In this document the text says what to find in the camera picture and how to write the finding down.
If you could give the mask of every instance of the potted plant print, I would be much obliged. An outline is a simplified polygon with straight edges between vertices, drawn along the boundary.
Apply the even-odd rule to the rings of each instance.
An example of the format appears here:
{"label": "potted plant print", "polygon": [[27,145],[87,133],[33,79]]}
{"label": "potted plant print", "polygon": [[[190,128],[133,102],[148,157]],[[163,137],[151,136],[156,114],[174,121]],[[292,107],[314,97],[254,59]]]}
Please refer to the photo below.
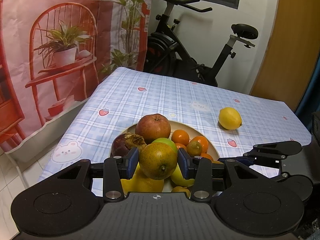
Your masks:
{"label": "potted plant print", "polygon": [[35,48],[34,50],[42,50],[44,58],[52,54],[52,63],[56,67],[61,67],[74,63],[76,60],[76,52],[79,51],[79,45],[84,44],[85,40],[92,39],[87,32],[82,31],[78,26],[66,26],[63,21],[59,21],[60,30],[41,30],[48,32],[47,38],[50,40]]}

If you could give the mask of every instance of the green apple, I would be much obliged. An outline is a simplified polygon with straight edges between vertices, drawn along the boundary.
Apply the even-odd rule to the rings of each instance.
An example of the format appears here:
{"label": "green apple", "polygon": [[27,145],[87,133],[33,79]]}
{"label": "green apple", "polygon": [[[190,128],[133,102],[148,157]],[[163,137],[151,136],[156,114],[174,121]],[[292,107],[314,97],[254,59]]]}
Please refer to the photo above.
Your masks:
{"label": "green apple", "polygon": [[155,142],[162,142],[162,143],[165,143],[167,145],[169,145],[175,153],[178,153],[178,149],[176,147],[176,145],[174,144],[174,142],[168,138],[158,138],[158,139],[155,139],[152,143],[155,143]]}

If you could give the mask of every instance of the seat post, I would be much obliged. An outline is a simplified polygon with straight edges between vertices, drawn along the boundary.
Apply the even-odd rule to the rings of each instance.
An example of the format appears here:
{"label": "seat post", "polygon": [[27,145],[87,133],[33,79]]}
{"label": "seat post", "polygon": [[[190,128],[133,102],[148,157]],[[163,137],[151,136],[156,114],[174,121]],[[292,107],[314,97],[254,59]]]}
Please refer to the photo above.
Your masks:
{"label": "seat post", "polygon": [[234,35],[230,35],[230,38],[227,42],[227,45],[229,45],[231,48],[233,47],[233,45],[236,43],[236,41],[240,41],[242,43],[244,43],[246,45],[246,47],[255,47],[256,45],[254,45],[253,43],[251,43],[250,41],[246,41],[242,38],[240,38],[239,36],[234,36]]}
{"label": "seat post", "polygon": [[174,4],[167,2],[167,7],[165,8],[164,15],[170,17]]}

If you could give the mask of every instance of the metal screw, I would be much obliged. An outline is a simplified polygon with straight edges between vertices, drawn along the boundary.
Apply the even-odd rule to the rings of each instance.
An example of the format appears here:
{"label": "metal screw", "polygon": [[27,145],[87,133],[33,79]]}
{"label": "metal screw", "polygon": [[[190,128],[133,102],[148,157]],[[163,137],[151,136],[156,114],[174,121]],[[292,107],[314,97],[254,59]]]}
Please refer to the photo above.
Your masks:
{"label": "metal screw", "polygon": [[117,199],[121,197],[121,193],[116,190],[111,190],[106,193],[106,197],[110,199]]}
{"label": "metal screw", "polygon": [[196,198],[207,198],[209,197],[209,193],[204,190],[198,190],[193,194]]}

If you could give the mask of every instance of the blue plaid tablecloth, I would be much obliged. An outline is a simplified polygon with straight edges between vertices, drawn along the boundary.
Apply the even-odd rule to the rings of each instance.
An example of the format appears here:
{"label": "blue plaid tablecloth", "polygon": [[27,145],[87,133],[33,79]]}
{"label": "blue plaid tablecloth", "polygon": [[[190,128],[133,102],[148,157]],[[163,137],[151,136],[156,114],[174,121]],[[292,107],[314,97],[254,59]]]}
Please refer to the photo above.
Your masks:
{"label": "blue plaid tablecloth", "polygon": [[[223,130],[218,125],[219,111],[227,106],[241,114],[243,125],[237,130]],[[204,134],[220,157],[241,156],[254,144],[295,140],[306,145],[311,141],[308,130],[284,102],[121,67],[97,87],[81,109],[39,181],[79,159],[103,162],[116,136],[144,115],[155,113]],[[252,168],[268,177],[278,175],[277,169]],[[92,191],[101,195],[101,190],[101,179],[95,179]]]}

